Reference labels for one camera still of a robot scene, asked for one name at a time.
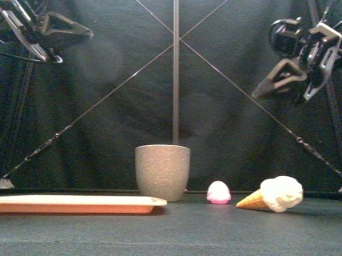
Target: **gray table surface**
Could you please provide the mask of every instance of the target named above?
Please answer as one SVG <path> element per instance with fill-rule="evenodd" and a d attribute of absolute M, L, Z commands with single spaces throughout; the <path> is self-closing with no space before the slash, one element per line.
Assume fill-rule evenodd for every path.
<path fill-rule="evenodd" d="M 342 255 L 342 201 L 284 213 L 212 205 L 205 195 L 143 215 L 1 214 L 0 255 Z"/>

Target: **tray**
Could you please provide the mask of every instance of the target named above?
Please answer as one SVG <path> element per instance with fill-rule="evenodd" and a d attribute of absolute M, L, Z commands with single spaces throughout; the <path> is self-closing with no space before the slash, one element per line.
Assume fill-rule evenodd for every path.
<path fill-rule="evenodd" d="M 149 213 L 167 201 L 145 196 L 12 195 L 0 197 L 0 213 Z"/>

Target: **toy ice cream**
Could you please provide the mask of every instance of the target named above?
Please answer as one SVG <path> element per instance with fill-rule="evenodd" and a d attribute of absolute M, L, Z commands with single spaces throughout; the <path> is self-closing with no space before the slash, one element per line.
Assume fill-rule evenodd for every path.
<path fill-rule="evenodd" d="M 212 204 L 225 204 L 231 199 L 229 189 L 221 181 L 211 183 L 207 191 L 207 200 Z"/>
<path fill-rule="evenodd" d="M 303 188 L 298 181 L 288 176 L 267 179 L 260 189 L 237 202 L 241 209 L 268 208 L 275 212 L 284 212 L 303 199 Z"/>

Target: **black curtain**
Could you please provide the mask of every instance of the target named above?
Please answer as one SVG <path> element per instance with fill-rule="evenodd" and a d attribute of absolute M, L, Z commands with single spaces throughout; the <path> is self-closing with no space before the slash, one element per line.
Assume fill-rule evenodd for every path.
<path fill-rule="evenodd" d="M 95 37 L 62 52 L 61 65 L 1 58 L 1 172 L 77 120 L 10 174 L 12 183 L 136 189 L 135 147 L 172 143 L 172 1 L 60 0 L 49 10 L 89 27 Z M 310 191 L 340 187 L 338 175 L 296 140 L 340 166 L 326 92 L 298 107 L 249 98 L 279 61 L 268 27 L 296 17 L 311 27 L 306 1 L 180 1 L 179 133 L 191 149 L 188 190 L 205 190 L 215 180 L 235 191 L 255 190 L 278 175 L 292 176 Z"/>

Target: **metal rod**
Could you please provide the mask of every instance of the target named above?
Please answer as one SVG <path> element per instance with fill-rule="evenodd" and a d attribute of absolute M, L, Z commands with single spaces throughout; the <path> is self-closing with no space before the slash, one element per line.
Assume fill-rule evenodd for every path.
<path fill-rule="evenodd" d="M 179 0 L 173 0 L 173 105 L 172 143 L 179 144 Z"/>

